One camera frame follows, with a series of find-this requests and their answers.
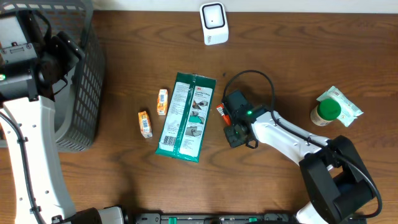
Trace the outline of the pale green tissue pack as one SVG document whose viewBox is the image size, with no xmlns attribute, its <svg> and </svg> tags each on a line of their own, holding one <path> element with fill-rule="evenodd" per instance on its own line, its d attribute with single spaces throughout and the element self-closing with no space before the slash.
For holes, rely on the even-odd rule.
<svg viewBox="0 0 398 224">
<path fill-rule="evenodd" d="M 341 106 L 341 113 L 337 118 L 345 127 L 351 125 L 351 123 L 361 116 L 364 112 L 359 109 L 353 102 L 351 102 L 345 95 L 335 86 L 329 88 L 326 92 L 317 98 L 318 102 L 321 102 L 327 98 L 331 98 L 337 101 Z"/>
</svg>

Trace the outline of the red white tube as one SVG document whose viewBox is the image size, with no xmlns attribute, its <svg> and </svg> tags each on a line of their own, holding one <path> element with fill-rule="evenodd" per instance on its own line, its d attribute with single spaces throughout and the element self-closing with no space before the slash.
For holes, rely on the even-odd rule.
<svg viewBox="0 0 398 224">
<path fill-rule="evenodd" d="M 224 109 L 224 105 L 220 104 L 216 107 L 216 109 L 218 110 L 218 112 L 220 113 L 220 115 L 222 116 L 223 120 L 225 121 L 225 123 L 230 126 L 231 125 L 231 120 L 229 115 L 226 113 L 226 110 Z"/>
</svg>

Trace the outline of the orange small box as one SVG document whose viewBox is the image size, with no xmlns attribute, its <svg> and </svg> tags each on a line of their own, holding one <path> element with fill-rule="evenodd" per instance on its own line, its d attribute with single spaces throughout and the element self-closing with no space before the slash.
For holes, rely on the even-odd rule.
<svg viewBox="0 0 398 224">
<path fill-rule="evenodd" d="M 168 90 L 160 89 L 157 99 L 157 114 L 159 116 L 166 115 L 167 108 L 168 108 Z"/>
<path fill-rule="evenodd" d="M 152 126 L 150 123 L 149 115 L 146 111 L 138 112 L 139 118 L 139 126 L 141 130 L 141 134 L 144 138 L 151 138 L 152 135 Z"/>
</svg>

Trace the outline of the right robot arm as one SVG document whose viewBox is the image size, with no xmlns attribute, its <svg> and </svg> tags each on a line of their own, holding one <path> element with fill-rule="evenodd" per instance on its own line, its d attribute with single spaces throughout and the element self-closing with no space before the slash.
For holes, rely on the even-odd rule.
<svg viewBox="0 0 398 224">
<path fill-rule="evenodd" d="M 288 122 L 274 109 L 274 96 L 269 106 L 253 106 L 235 90 L 223 92 L 221 102 L 232 148 L 266 144 L 299 166 L 310 201 L 296 213 L 298 222 L 348 223 L 382 212 L 381 193 L 350 139 L 317 136 Z"/>
</svg>

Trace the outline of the green wipes package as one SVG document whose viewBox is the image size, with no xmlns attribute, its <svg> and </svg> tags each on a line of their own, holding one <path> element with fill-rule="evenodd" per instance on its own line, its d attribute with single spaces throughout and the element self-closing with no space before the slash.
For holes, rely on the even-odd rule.
<svg viewBox="0 0 398 224">
<path fill-rule="evenodd" d="M 155 153 L 199 162 L 216 80 L 178 73 Z"/>
</svg>

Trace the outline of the green lid cream jar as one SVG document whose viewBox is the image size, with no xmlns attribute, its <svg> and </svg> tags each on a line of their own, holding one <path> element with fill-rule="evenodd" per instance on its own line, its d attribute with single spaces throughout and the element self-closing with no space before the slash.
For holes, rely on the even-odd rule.
<svg viewBox="0 0 398 224">
<path fill-rule="evenodd" d="M 311 111 L 310 119 L 317 126 L 326 126 L 336 120 L 340 113 L 340 104 L 331 98 L 327 98 L 319 102 L 319 104 Z"/>
</svg>

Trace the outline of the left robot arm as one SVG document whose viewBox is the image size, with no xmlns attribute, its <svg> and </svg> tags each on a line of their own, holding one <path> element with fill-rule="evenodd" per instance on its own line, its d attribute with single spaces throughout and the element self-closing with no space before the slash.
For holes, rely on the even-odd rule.
<svg viewBox="0 0 398 224">
<path fill-rule="evenodd" d="M 53 84 L 85 53 L 66 33 L 42 32 L 36 10 L 1 15 L 1 127 L 16 190 L 16 223 L 124 223 L 121 207 L 77 211 L 55 140 Z"/>
</svg>

